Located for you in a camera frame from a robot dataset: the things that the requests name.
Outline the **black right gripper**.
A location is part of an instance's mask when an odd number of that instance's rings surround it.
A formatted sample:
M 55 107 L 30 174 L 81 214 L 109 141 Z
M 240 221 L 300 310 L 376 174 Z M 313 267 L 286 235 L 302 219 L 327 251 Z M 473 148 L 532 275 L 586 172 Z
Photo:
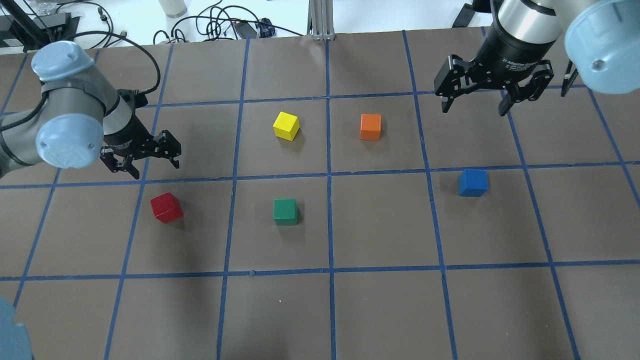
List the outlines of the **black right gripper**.
M 514 37 L 494 23 L 487 31 L 480 50 L 471 60 L 448 55 L 434 78 L 434 93 L 447 113 L 454 100 L 478 89 L 505 89 L 498 104 L 499 116 L 523 101 L 536 101 L 554 77 L 553 67 L 544 59 L 554 41 L 530 43 Z

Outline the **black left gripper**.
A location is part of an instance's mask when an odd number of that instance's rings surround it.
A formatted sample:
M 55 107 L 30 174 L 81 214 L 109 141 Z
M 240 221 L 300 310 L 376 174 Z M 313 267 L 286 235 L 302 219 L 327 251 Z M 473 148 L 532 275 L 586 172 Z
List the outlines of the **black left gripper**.
M 169 132 L 162 130 L 152 135 L 137 116 L 137 109 L 149 104 L 147 96 L 137 89 L 118 89 L 116 102 L 106 113 L 102 148 L 102 162 L 112 173 L 128 173 L 135 180 L 140 171 L 134 161 L 148 157 L 168 160 L 174 169 L 180 169 L 182 145 Z

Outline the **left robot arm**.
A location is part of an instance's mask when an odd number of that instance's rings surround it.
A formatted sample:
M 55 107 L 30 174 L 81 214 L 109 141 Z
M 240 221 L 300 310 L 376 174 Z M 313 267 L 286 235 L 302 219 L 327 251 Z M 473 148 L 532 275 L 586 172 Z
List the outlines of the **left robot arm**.
M 116 89 L 77 43 L 61 40 L 37 51 L 31 68 L 41 84 L 34 109 L 1 117 L 2 176 L 41 162 L 82 169 L 100 160 L 136 180 L 134 162 L 164 158 L 179 169 L 182 146 L 168 130 L 151 134 L 136 111 L 147 92 Z

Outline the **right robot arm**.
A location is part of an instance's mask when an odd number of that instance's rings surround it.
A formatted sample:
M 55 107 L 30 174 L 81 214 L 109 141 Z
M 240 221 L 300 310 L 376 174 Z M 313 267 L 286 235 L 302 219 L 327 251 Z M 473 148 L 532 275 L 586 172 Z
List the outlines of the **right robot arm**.
M 500 116 L 536 101 L 554 78 L 546 54 L 560 37 L 569 60 L 562 96 L 576 77 L 608 95 L 640 87 L 637 0 L 474 0 L 471 9 L 493 22 L 474 59 L 451 54 L 434 78 L 443 113 L 455 98 L 479 90 L 506 92 Z

